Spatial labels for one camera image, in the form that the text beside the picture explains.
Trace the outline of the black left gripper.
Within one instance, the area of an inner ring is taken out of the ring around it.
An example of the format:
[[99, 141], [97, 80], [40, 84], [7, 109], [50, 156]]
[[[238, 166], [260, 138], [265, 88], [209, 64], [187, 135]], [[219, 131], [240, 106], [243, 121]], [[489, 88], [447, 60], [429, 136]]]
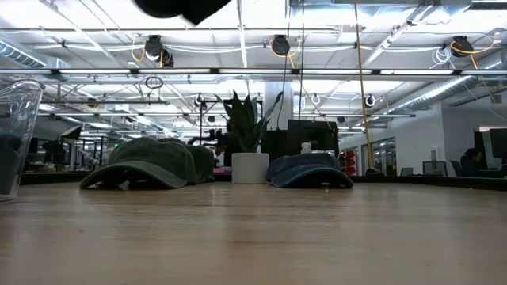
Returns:
[[132, 0], [145, 14], [155, 18], [182, 16], [198, 25], [226, 6], [231, 0]]

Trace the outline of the green cotton cap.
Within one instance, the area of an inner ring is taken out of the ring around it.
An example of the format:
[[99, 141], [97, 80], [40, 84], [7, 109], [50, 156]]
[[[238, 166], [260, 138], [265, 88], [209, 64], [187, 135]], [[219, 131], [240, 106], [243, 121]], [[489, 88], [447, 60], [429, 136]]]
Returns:
[[181, 140], [175, 138], [159, 139], [159, 142], [179, 143], [186, 147], [186, 149], [193, 156], [193, 161], [196, 169], [196, 182], [198, 184], [215, 181], [215, 178], [213, 177], [215, 158], [211, 150], [209, 150], [205, 146], [188, 145], [182, 142]]
[[196, 184], [198, 176], [193, 155], [186, 146], [142, 137], [117, 146], [107, 162], [84, 178], [79, 187], [99, 184], [111, 188], [126, 182], [175, 189]]

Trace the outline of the blue denim cap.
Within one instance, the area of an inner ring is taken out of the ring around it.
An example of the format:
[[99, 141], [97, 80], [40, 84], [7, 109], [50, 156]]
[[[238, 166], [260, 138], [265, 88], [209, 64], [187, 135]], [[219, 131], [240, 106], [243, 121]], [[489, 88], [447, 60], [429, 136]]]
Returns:
[[283, 156], [269, 164], [266, 180], [278, 188], [352, 188], [339, 161], [328, 153]]

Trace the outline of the green snake plant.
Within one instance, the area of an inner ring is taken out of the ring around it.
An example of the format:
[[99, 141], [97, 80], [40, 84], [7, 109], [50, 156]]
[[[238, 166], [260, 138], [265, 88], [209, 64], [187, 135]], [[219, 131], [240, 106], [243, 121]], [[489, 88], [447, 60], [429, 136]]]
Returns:
[[257, 99], [247, 95], [241, 100], [233, 91], [233, 98], [223, 100], [215, 95], [216, 100], [223, 105], [228, 117], [231, 130], [237, 138], [243, 153], [255, 153], [265, 133], [276, 105], [280, 102], [284, 92], [277, 94], [274, 103], [264, 111], [262, 117], [257, 113]]

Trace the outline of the clear plastic bin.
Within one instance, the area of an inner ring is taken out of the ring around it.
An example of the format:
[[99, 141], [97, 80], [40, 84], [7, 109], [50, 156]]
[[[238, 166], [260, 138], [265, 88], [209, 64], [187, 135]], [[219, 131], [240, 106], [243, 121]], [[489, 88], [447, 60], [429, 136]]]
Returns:
[[33, 80], [0, 90], [0, 203], [17, 194], [44, 90]]

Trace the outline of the white round plant pot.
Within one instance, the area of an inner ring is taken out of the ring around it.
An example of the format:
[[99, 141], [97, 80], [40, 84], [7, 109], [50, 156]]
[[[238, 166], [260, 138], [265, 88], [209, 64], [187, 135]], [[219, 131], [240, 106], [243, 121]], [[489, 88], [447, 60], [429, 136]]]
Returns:
[[269, 155], [264, 153], [236, 153], [231, 156], [232, 182], [264, 184], [269, 167]]

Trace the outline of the black monitor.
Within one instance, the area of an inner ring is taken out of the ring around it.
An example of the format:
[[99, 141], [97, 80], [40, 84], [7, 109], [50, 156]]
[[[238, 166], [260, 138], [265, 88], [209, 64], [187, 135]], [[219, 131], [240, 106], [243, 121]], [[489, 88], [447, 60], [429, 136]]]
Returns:
[[339, 153], [338, 127], [335, 122], [289, 120], [287, 147], [290, 154], [299, 154], [303, 143], [310, 143], [312, 150]]

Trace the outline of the red storage bins rack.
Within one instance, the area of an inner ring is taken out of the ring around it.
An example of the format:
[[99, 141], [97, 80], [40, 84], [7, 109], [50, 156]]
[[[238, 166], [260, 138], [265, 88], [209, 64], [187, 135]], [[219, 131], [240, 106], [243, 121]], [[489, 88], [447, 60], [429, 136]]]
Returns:
[[356, 151], [354, 149], [343, 150], [338, 158], [341, 171], [348, 177], [356, 176]]

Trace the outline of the gray mesh office chair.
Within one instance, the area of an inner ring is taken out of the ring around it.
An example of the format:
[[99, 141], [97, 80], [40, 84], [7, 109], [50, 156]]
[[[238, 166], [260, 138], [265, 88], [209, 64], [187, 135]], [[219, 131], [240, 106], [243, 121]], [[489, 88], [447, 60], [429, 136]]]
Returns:
[[422, 162], [422, 172], [426, 176], [446, 177], [448, 175], [447, 164], [445, 161], [424, 161]]

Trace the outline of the person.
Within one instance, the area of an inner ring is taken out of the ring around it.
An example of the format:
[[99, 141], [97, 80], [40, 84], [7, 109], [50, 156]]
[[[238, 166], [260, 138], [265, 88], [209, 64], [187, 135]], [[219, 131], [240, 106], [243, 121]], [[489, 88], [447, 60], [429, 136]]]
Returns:
[[461, 173], [464, 177], [482, 175], [482, 152], [476, 148], [468, 149], [460, 159]]

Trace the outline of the silver ventilation duct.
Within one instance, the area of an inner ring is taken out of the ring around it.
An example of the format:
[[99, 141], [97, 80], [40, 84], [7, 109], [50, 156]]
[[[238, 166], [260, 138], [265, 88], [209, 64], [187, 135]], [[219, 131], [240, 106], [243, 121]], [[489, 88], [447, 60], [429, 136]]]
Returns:
[[402, 110], [416, 110], [426, 107], [435, 101], [441, 101], [456, 93], [463, 92], [467, 87], [479, 83], [480, 77], [507, 76], [507, 61], [500, 60], [482, 70], [462, 70], [461, 73], [446, 82], [437, 82], [410, 94], [405, 100], [392, 105], [386, 114], [399, 113]]

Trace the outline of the black aluminium table frame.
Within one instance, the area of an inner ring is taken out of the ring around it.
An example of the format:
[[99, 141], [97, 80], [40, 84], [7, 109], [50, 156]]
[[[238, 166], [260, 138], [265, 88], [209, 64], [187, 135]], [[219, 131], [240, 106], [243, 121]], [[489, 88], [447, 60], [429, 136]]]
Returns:
[[[20, 185], [56, 184], [79, 182], [88, 173], [23, 173]], [[472, 188], [478, 190], [491, 190], [507, 192], [507, 179], [501, 178], [473, 178], [473, 177], [432, 177], [424, 175], [411, 175], [404, 177], [386, 176], [354, 176], [355, 183], [384, 183], [384, 184], [424, 184], [452, 188]]]

